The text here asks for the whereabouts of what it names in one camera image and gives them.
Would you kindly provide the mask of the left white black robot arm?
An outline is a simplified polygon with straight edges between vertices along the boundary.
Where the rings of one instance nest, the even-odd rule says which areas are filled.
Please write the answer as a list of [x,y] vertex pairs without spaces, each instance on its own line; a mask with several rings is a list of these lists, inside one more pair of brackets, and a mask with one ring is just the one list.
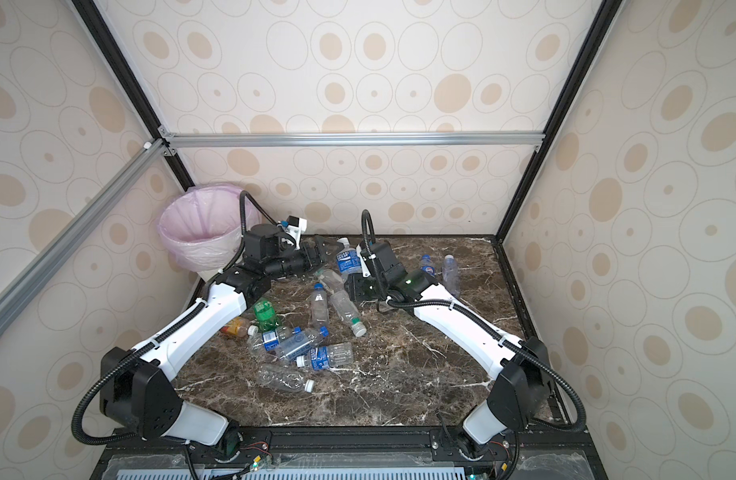
[[100,412],[127,431],[100,437],[98,443],[167,438],[232,457],[242,442],[238,424],[184,401],[173,379],[216,332],[256,304],[273,281],[319,269],[335,258],[338,247],[337,241],[319,235],[297,240],[282,224],[259,224],[244,233],[238,251],[190,308],[131,349],[113,348],[104,355],[100,379],[83,403],[97,399]]

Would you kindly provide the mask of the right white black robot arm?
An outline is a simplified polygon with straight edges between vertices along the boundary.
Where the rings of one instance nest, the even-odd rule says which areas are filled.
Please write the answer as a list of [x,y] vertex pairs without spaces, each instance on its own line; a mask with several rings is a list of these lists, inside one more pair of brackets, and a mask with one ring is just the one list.
[[486,400],[462,421],[462,446],[475,449],[507,430],[523,430],[548,399],[553,386],[547,371],[527,359],[532,356],[546,362],[543,344],[535,337],[523,341],[487,322],[430,273],[405,269],[387,242],[370,247],[361,243],[357,252],[379,299],[412,312],[445,334],[493,381]]

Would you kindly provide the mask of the Pocari Sweat bottle white cap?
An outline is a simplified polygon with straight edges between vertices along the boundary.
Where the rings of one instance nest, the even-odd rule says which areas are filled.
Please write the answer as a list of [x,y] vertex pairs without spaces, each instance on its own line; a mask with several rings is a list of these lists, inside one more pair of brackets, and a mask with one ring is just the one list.
[[353,347],[349,342],[316,347],[295,359],[298,368],[315,372],[349,367],[353,363]]

